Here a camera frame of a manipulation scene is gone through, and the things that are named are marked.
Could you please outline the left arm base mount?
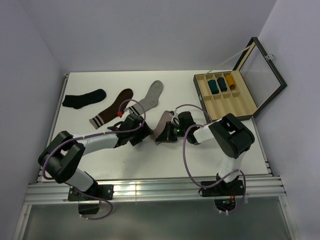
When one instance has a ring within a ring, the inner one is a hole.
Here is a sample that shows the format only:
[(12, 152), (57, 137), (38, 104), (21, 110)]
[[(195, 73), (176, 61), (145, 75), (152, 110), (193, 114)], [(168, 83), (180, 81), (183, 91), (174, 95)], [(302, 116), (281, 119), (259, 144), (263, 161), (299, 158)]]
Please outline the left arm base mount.
[[(113, 199), (113, 184), (93, 185), (87, 191), (80, 191), (74, 186), (70, 186), (67, 200), (69, 202), (78, 202), (78, 213), (82, 218), (88, 220), (101, 220), (111, 215), (114, 207), (110, 200)], [(102, 203), (109, 205), (109, 210), (105, 215), (96, 216), (102, 206)]]

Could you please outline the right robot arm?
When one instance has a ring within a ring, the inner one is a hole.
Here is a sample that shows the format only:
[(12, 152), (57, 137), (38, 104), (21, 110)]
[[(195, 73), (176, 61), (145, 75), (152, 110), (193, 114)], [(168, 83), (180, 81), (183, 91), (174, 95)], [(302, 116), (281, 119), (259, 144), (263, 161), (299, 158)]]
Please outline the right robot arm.
[(222, 195), (229, 194), (239, 178), (240, 166), (245, 153), (255, 142), (253, 133), (232, 113), (205, 124), (197, 125), (189, 111), (174, 116), (165, 111), (154, 129), (155, 144), (175, 143), (179, 138), (192, 145), (200, 145), (215, 140), (224, 153), (217, 173), (216, 189)]

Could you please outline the beige sock with red stripes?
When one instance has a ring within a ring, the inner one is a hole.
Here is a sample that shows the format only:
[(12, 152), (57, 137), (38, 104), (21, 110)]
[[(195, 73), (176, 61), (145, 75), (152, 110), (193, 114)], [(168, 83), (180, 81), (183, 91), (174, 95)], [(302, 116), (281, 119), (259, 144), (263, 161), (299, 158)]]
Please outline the beige sock with red stripes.
[(156, 145), (159, 145), (162, 142), (167, 141), (168, 131), (166, 130), (167, 122), (171, 122), (174, 117), (172, 111), (165, 110), (160, 117), (160, 120), (153, 130), (153, 135), (151, 136), (152, 140)]

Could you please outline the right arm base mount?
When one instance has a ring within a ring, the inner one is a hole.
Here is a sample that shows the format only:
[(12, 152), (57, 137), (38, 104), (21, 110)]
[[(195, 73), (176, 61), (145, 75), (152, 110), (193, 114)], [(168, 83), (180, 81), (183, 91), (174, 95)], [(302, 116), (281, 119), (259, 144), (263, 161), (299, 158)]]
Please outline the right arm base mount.
[(211, 188), (200, 188), (198, 194), (204, 198), (223, 197), (214, 200), (215, 207), (222, 212), (234, 211), (237, 207), (236, 197), (242, 197), (241, 201), (245, 198), (246, 184), (236, 178), (232, 182), (221, 183)]

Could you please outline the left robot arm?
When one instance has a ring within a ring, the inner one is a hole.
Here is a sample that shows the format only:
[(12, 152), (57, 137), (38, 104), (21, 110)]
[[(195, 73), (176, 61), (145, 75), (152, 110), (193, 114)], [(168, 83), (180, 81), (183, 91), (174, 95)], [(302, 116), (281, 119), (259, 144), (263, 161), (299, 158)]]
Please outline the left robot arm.
[(142, 116), (129, 114), (103, 132), (74, 136), (61, 131), (38, 158), (38, 163), (58, 184), (79, 190), (86, 200), (98, 193), (97, 182), (78, 168), (83, 156), (103, 149), (114, 149), (130, 143), (135, 146), (153, 134)]

